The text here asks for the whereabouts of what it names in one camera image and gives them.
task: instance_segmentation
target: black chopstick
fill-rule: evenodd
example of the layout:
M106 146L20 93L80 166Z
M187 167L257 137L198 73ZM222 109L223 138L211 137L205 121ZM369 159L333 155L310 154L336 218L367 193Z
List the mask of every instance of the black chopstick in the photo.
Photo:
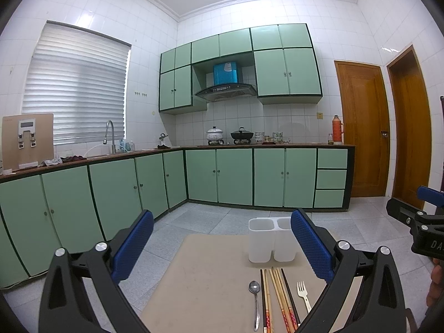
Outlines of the black chopstick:
M291 306L293 308L294 317L296 318L296 323L298 325L300 325L301 320L299 319L299 315L297 313L296 306L294 305L294 300L293 300L293 296L291 295L290 286L288 285L288 282L287 282L287 277L285 276L284 270L282 268L281 268L281 272L282 272L282 276L284 277L285 286L287 287L287 292L288 292L288 296L290 298Z
M264 324L264 332L267 331L267 319L265 313L265 289L264 289L264 278L263 270L261 269L261 291L262 291L262 323Z

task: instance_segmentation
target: white pot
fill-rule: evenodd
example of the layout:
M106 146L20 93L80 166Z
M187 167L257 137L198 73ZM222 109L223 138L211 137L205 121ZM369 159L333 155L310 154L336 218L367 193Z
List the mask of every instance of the white pot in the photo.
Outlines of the white pot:
M223 131L213 127L206 132L206 139L210 142L212 140L223 140Z

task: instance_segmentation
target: white blind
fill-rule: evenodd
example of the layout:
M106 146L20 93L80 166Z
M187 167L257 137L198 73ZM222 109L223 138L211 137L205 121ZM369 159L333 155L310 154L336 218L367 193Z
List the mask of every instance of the white blind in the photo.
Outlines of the white blind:
M115 138L123 138L129 50L106 37L47 23L29 66L22 113L53 113L56 145L101 141L110 119Z

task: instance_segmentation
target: human hand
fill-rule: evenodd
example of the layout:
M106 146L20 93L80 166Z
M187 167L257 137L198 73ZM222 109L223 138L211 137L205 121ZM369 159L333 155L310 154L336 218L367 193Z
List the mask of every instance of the human hand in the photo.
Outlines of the human hand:
M432 282L430 283L430 289L425 300L427 303L427 307L431 307L432 305L434 305L443 291L443 269L440 266L440 260L434 258L433 263L435 264L435 267L430 274Z

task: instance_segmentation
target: pot lid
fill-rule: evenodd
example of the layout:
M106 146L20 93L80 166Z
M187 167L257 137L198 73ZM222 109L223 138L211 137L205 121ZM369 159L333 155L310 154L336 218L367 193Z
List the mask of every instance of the pot lid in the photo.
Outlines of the pot lid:
M209 129L207 133L223 133L223 131L218 129L217 127L213 127L212 129Z
M245 130L244 127L240 127L239 130L232 132L232 134L245 134L245 133L251 133L251 131Z

